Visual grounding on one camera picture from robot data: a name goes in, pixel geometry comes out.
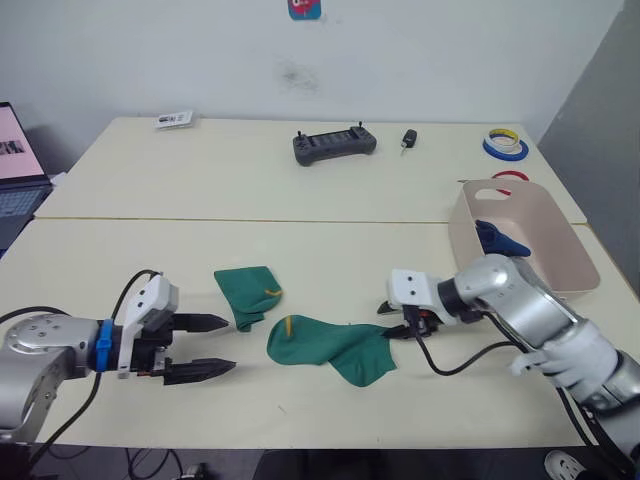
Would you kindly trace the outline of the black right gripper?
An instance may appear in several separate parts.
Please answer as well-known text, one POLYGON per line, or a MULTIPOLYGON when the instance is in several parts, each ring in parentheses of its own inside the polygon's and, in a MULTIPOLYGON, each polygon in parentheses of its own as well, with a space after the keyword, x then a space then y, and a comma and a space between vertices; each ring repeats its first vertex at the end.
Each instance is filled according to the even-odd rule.
MULTIPOLYGON (((384 301, 377 308, 378 315, 390 315, 400 312, 401 307, 389 301, 384 301)), ((424 338, 436 332, 443 325, 443 322, 435 313, 421 309, 418 306, 404 305, 402 313, 407 325, 398 325, 386 329, 383 332, 385 338, 406 340, 415 338, 417 335, 424 338)))

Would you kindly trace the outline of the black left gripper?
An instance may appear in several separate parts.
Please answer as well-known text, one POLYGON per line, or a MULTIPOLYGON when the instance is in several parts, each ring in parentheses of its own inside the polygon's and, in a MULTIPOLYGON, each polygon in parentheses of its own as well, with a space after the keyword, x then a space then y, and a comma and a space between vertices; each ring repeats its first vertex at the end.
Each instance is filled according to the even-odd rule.
POLYGON ((212 314, 173 313, 152 310, 142 320, 135 335, 130 371, 136 376, 163 377, 163 384, 198 383, 221 376, 236 367, 236 363, 219 358, 197 359, 189 363, 166 367, 166 350, 173 342, 173 330, 206 333, 229 326, 229 322, 212 314))

